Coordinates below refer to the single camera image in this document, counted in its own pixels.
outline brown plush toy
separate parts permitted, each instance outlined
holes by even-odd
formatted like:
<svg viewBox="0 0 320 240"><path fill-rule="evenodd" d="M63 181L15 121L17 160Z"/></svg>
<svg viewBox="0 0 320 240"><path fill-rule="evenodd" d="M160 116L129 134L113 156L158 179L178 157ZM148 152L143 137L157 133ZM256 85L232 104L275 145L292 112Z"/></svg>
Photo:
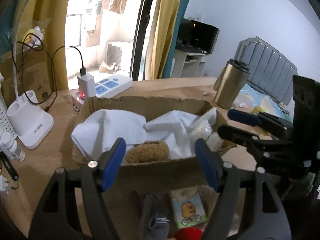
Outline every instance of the brown plush toy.
<svg viewBox="0 0 320 240"><path fill-rule="evenodd" d="M149 141L135 146L127 152L128 163L149 163L165 161L169 156L169 147L163 141Z"/></svg>

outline small picture book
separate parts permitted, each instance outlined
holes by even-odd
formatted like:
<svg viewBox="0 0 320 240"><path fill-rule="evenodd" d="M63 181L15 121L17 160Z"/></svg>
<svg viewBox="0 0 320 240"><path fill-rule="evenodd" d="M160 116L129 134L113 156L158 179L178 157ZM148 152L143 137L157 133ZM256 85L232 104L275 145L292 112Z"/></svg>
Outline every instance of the small picture book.
<svg viewBox="0 0 320 240"><path fill-rule="evenodd" d="M207 220L197 186L170 191L174 219L178 229Z"/></svg>

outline bed headboard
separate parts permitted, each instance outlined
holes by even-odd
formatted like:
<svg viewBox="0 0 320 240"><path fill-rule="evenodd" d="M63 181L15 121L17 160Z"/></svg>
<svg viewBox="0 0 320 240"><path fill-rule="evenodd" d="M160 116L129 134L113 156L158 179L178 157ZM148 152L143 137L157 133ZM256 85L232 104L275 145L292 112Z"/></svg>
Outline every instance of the bed headboard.
<svg viewBox="0 0 320 240"><path fill-rule="evenodd" d="M269 95L276 103L288 104L293 96L292 77L297 68L278 50L258 36L240 43L235 59L250 69L248 84Z"/></svg>

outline yellow curtain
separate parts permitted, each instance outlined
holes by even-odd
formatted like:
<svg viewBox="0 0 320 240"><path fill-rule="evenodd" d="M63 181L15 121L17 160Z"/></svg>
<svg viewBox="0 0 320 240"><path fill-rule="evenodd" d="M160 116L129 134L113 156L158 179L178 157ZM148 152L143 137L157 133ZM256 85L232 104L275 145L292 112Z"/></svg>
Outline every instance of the yellow curtain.
<svg viewBox="0 0 320 240"><path fill-rule="evenodd" d="M47 44L47 51L52 56L57 48L65 44L64 32L66 26L66 15L69 0L30 0L21 22L28 20L42 21L51 19L44 33L44 43ZM24 0L19 0L18 7ZM19 29L23 35L27 30ZM54 56L55 76L58 90L68 89L68 78L66 69L66 54L64 49L60 49ZM50 79L51 63L47 60L47 69Z"/></svg>
<svg viewBox="0 0 320 240"><path fill-rule="evenodd" d="M162 76L179 5L180 0L157 0L146 58L146 79Z"/></svg>

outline white bottle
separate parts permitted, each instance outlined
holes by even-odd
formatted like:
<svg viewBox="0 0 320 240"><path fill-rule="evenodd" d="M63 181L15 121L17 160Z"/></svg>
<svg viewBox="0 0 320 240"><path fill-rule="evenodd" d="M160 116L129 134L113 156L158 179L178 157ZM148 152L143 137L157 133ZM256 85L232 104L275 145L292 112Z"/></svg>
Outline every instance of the white bottle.
<svg viewBox="0 0 320 240"><path fill-rule="evenodd" d="M22 162L26 154L20 148L20 146L18 145L17 141L13 138L11 133L4 131L0 128L0 136L0 148L4 152L4 154L12 160L12 157L8 156L10 153L13 156L13 158L16 158L19 162Z"/></svg>

